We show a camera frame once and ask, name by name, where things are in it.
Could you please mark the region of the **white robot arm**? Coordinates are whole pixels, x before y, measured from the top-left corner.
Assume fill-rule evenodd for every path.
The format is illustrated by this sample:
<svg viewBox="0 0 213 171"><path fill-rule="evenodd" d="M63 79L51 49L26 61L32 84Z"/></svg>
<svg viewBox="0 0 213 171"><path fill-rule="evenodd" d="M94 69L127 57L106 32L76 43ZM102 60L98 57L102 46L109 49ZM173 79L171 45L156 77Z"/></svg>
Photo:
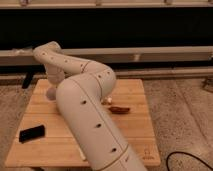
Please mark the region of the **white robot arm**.
<svg viewBox="0 0 213 171"><path fill-rule="evenodd" d="M115 87L114 71L94 60L64 55L55 41L33 53L45 66L56 88L57 108L93 171L147 171L101 104Z"/></svg>

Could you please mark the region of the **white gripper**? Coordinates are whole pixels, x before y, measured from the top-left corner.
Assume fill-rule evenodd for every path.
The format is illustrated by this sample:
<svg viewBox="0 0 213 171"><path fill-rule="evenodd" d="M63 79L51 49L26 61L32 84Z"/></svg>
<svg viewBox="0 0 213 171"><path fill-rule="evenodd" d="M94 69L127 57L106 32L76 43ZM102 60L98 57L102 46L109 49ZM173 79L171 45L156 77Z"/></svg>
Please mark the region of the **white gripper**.
<svg viewBox="0 0 213 171"><path fill-rule="evenodd" d="M52 85L57 86L65 79L65 73L61 68L52 65L46 65L45 70L47 79Z"/></svg>

